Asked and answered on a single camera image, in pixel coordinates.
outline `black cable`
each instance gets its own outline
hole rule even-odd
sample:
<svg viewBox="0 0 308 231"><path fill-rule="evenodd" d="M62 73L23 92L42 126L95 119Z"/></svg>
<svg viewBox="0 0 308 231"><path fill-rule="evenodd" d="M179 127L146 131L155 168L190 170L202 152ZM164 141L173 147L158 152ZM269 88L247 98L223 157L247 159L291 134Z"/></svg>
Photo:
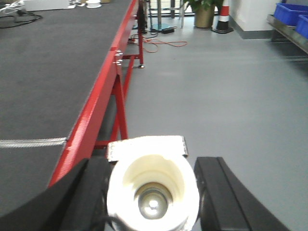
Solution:
<svg viewBox="0 0 308 231"><path fill-rule="evenodd" d="M93 230L94 228L96 228L97 226L102 226L105 222L114 222L116 223L121 231L128 231L127 226L124 224L123 221L121 221L119 218L116 217L111 217L111 216L106 216L106 215L102 215L100 216L100 218L98 219L97 222L94 222L91 227L90 230Z"/></svg>
<svg viewBox="0 0 308 231"><path fill-rule="evenodd" d="M18 13L18 16L29 16L29 17L32 16L33 18L29 19L29 20L18 20L16 15L3 16L3 17L0 17L0 19L2 19L2 18L14 18L13 23L15 23L15 25L0 26L0 29L7 29L7 28L13 28L13 27L17 27L17 26L23 26L23 25L30 24L32 22L35 22L36 20L43 18L43 16L41 16L41 15L37 15L37 14L34 14L34 13L30 13L30 12L18 11L17 13Z"/></svg>

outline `white cylindrical container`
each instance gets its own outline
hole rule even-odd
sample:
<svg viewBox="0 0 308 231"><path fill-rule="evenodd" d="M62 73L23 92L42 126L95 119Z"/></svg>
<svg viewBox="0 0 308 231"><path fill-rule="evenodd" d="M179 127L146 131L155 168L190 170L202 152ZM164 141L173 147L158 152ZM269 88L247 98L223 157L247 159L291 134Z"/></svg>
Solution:
<svg viewBox="0 0 308 231"><path fill-rule="evenodd" d="M193 170L175 153L123 155L110 177L107 209L134 231L190 231L199 210Z"/></svg>

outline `metal stand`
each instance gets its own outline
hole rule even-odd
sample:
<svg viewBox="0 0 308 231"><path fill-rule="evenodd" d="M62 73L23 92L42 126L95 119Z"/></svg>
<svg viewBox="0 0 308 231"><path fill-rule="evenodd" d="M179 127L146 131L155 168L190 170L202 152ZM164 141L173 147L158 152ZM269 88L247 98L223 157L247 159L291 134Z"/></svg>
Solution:
<svg viewBox="0 0 308 231"><path fill-rule="evenodd" d="M171 18L174 18L174 11L179 10L180 11L180 17L181 17L181 28L184 26L184 16L185 16L185 3L184 0L180 0L180 6L174 7L174 2L171 3L171 7L169 8L163 8L161 7L161 0L157 0L157 9L151 7L151 1L150 1L150 7L149 11L157 11L157 24L154 24L151 27L151 31L162 31L164 29L170 28L169 24L162 24L162 10L170 10L171 11Z"/></svg>
<svg viewBox="0 0 308 231"><path fill-rule="evenodd" d="M268 15L267 20L269 24L276 30L273 33L271 40L272 42L287 41L286 39L288 39L304 52L308 53L308 39L297 33L294 26L287 26L286 24L276 19L273 15Z"/></svg>

